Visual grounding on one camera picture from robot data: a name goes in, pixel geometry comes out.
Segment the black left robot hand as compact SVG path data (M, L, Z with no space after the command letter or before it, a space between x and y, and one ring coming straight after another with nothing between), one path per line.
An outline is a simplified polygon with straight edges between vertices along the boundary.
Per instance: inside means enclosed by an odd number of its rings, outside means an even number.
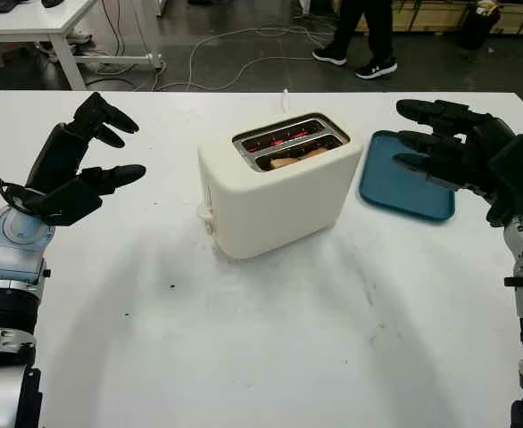
M71 122L54 127L30 170L26 187L47 194L74 178L93 139L122 148L125 143L116 130L135 134L139 126L94 92L78 107Z

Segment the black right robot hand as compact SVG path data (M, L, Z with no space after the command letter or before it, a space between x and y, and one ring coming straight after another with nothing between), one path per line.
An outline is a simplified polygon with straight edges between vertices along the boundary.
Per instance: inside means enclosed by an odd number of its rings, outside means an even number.
M449 191L470 190L490 204L486 214L490 226L507 226L514 216L513 198L489 162L515 137L514 132L489 113L443 100L404 99L396 103L396 110L432 132L398 132L398 139L413 152L396 154L394 162Z

